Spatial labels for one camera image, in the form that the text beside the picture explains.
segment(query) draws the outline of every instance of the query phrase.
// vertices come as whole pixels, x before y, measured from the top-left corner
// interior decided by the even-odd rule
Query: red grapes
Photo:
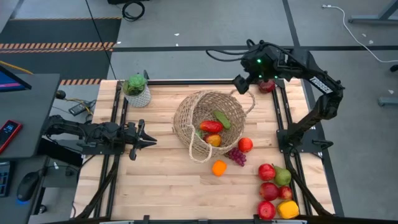
[[[237,147],[232,148],[225,154],[225,156],[232,159],[240,166],[244,166],[244,162],[246,162],[246,155],[244,155]]]

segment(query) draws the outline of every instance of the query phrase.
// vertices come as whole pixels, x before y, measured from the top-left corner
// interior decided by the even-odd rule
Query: computer mouse
[[[39,183],[39,173],[38,172],[30,172],[25,175],[25,177],[21,180],[17,190],[17,198],[21,202],[26,202],[30,200],[33,196],[33,192]]]

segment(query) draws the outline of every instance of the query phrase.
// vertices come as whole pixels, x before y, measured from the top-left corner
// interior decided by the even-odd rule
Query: smartphone
[[[8,120],[0,129],[0,153],[5,150],[7,145],[15,137],[22,125],[18,122]]]

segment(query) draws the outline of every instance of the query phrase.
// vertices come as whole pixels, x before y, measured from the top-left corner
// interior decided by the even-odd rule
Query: orange striped tape
[[[98,85],[101,80],[101,78],[62,80],[60,85]]]
[[[81,17],[81,18],[17,18],[10,19],[10,21],[37,21],[37,20],[87,20],[91,17]],[[98,17],[94,19],[122,19],[121,17]]]
[[[81,52],[104,50],[104,48],[113,51],[115,45],[114,42],[0,44],[0,53]]]

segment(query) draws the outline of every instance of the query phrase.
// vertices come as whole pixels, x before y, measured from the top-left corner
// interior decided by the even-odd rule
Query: red phone case
[[[15,137],[15,135],[18,133],[18,131],[22,128],[21,123],[18,123],[18,122],[13,121],[13,120],[8,120],[8,121],[6,121],[6,123],[1,127],[0,131],[6,126],[6,124],[7,124],[9,121],[18,124],[18,126],[17,126],[17,128],[12,132],[12,134],[8,137],[7,141],[0,147],[0,153],[2,153],[3,150],[5,150],[5,148],[7,147],[7,145],[11,142],[11,140]]]

